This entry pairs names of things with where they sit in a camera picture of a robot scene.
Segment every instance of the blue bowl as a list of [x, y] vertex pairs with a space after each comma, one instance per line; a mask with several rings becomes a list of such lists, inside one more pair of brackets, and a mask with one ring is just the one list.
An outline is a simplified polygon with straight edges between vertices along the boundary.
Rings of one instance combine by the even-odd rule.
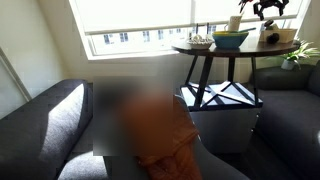
[[248, 35], [249, 32], [236, 33], [230, 31], [216, 31], [212, 36], [218, 48], [237, 49]]

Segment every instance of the potted plant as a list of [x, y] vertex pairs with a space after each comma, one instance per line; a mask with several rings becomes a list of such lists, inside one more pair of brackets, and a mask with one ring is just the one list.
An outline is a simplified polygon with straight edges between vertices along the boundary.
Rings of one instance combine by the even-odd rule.
[[294, 65], [296, 64], [300, 67], [300, 64], [298, 62], [299, 59], [320, 56], [320, 51], [317, 48], [308, 48], [309, 45], [312, 43], [313, 42], [307, 42], [305, 40], [302, 40], [300, 48], [298, 50], [282, 55], [281, 57], [284, 58], [284, 61], [281, 65], [281, 68], [286, 70], [292, 70]]

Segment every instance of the window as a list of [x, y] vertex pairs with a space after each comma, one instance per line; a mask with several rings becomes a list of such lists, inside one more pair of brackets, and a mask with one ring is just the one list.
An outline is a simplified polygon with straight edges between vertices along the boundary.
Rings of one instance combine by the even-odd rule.
[[163, 39], [163, 30], [158, 30], [158, 39], [159, 40]]
[[120, 41], [121, 42], [128, 42], [128, 33], [120, 33]]
[[[89, 59], [101, 55], [168, 50], [172, 40], [187, 38], [191, 31], [195, 33], [192, 27], [197, 23], [202, 25], [199, 34], [206, 33], [203, 25], [207, 23], [210, 24], [210, 33], [224, 30], [229, 17], [240, 10], [239, 2], [235, 0], [69, 1]], [[245, 7], [241, 29], [254, 26], [259, 32], [262, 22], [253, 13], [255, 1]], [[287, 20], [284, 23], [287, 26], [290, 20], [303, 18], [305, 14], [301, 16], [301, 12], [306, 11], [310, 1], [290, 1], [281, 17], [278, 8], [267, 8], [263, 11], [265, 20]]]

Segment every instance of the wall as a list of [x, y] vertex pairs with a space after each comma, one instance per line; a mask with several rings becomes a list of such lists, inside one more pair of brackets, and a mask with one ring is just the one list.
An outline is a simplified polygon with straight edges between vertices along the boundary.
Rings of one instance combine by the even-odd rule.
[[[80, 41], [69, 1], [38, 0], [38, 2], [47, 18], [71, 77], [92, 81], [93, 77], [103, 75], [165, 74], [172, 78], [176, 87], [186, 78], [192, 57], [181, 54], [139, 59], [88, 61]], [[319, 28], [319, 24], [315, 23], [315, 19], [310, 21]], [[203, 61], [200, 59], [198, 62], [193, 80], [198, 80], [201, 72], [201, 62]], [[280, 61], [261, 59], [257, 62], [257, 66], [267, 67], [278, 65], [279, 63]], [[225, 59], [214, 61], [210, 80], [226, 79], [226, 70], [227, 63]], [[248, 81], [250, 73], [251, 64], [248, 59], [241, 59], [236, 62], [236, 81]]]
[[[36, 0], [0, 0], [0, 46], [32, 97], [68, 77]], [[0, 118], [25, 103], [0, 63]]]

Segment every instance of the floor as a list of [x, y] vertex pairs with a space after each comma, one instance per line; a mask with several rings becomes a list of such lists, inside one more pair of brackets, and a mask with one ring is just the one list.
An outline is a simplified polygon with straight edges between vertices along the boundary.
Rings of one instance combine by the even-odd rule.
[[252, 180], [297, 180], [298, 176], [256, 133], [247, 151], [241, 154], [215, 154]]

